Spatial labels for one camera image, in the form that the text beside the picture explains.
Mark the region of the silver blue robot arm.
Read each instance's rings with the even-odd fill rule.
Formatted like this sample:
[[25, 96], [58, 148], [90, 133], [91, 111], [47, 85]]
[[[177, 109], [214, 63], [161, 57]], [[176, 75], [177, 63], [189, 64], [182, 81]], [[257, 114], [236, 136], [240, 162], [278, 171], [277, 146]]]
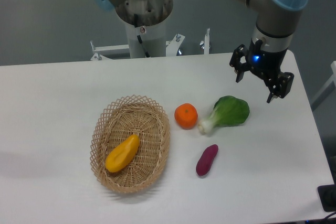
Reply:
[[[167, 56], [165, 21], [173, 0], [94, 0], [105, 10], [115, 10], [124, 22], [130, 56]], [[237, 81], [245, 72], [262, 79], [269, 89], [268, 100], [284, 98], [294, 75], [280, 66], [308, 0], [238, 0], [258, 14], [249, 46], [238, 46], [230, 60]]]

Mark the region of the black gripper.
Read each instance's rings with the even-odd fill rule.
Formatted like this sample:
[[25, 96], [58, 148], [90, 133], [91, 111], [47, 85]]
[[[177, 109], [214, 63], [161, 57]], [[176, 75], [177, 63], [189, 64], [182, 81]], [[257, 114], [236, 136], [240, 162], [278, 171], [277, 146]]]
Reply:
[[[251, 40], [248, 49], [244, 44], [239, 45], [234, 50], [229, 65], [234, 68], [237, 83], [243, 79], [246, 71], [266, 80], [270, 92], [267, 103], [270, 103], [273, 99], [283, 99], [287, 96], [292, 87], [294, 74], [281, 71], [281, 64], [288, 48], [269, 52], [263, 50], [262, 46], [261, 40], [256, 42]], [[246, 62], [242, 63], [241, 59], [244, 57]]]

